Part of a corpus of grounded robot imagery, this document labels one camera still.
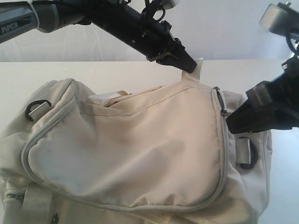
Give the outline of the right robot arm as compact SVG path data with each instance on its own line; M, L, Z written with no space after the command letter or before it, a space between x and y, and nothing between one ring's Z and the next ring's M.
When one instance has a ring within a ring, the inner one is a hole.
M299 126L299 13L290 3L270 4L260 25L286 39L294 54L282 64L283 74L246 91L247 100L226 119L231 133L290 130Z

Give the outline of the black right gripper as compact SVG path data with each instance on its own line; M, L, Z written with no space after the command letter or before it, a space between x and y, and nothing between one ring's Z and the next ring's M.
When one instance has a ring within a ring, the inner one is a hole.
M232 134L299 127L299 58L282 64L283 74L246 91L247 100L226 118Z

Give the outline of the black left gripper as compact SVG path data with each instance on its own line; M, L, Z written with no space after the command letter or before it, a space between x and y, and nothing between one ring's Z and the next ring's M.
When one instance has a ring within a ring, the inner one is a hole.
M197 63L186 52L178 38L171 34L167 21L132 20L127 22L127 45L146 56L149 61L193 72Z

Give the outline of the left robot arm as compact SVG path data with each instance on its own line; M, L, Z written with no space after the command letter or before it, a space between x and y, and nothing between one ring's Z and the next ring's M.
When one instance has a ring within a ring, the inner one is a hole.
M25 0L0 5L0 40L6 42L33 29L50 33L69 25L90 25L105 30L132 47L148 61L193 72L197 63L178 38L171 24L160 17L174 8L174 0L147 0L141 12L128 0Z

